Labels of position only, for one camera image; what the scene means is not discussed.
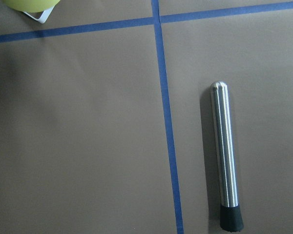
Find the steel muddler black tip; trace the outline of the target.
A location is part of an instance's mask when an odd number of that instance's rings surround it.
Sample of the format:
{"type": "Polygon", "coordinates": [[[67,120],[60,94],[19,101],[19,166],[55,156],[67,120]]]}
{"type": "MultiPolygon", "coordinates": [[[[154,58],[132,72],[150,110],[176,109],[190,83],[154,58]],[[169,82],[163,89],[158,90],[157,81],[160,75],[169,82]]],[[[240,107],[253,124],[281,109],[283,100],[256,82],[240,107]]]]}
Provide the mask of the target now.
{"type": "Polygon", "coordinates": [[[228,85],[223,81],[214,82],[210,96],[219,176],[220,227],[227,232],[240,232],[244,224],[236,181],[228,85]]]}

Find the yellow-green cup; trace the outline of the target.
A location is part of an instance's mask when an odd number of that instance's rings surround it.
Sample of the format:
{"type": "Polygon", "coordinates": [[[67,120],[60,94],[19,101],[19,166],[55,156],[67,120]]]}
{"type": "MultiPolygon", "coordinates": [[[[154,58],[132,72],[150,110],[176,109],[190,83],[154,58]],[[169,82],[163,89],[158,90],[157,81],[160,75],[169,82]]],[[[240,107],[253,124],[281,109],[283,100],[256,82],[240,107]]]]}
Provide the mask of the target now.
{"type": "Polygon", "coordinates": [[[3,0],[2,2],[17,11],[37,13],[54,7],[60,0],[3,0]]]}

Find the metal cup rack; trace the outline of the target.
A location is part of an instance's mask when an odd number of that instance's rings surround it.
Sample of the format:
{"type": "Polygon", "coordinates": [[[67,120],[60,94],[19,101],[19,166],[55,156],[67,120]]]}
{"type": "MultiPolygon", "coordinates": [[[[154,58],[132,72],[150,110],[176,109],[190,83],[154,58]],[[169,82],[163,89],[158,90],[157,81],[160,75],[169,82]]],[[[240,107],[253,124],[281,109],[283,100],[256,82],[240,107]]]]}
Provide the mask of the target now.
{"type": "Polygon", "coordinates": [[[49,18],[49,16],[51,15],[53,9],[55,6],[46,9],[42,12],[37,12],[37,13],[28,13],[28,12],[23,12],[26,16],[28,16],[29,18],[33,19],[34,21],[37,21],[41,24],[44,24],[47,19],[49,18]]]}

